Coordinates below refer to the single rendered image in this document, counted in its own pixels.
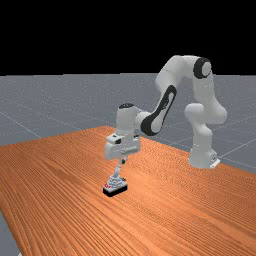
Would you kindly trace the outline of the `toggle switch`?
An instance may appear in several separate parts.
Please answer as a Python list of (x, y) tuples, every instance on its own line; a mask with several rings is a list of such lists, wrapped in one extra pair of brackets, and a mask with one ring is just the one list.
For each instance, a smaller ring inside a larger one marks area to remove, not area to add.
[(103, 193), (108, 197), (113, 197), (128, 189), (126, 179), (120, 176), (121, 166), (126, 162), (125, 159), (120, 159), (114, 173), (109, 180), (103, 185)]

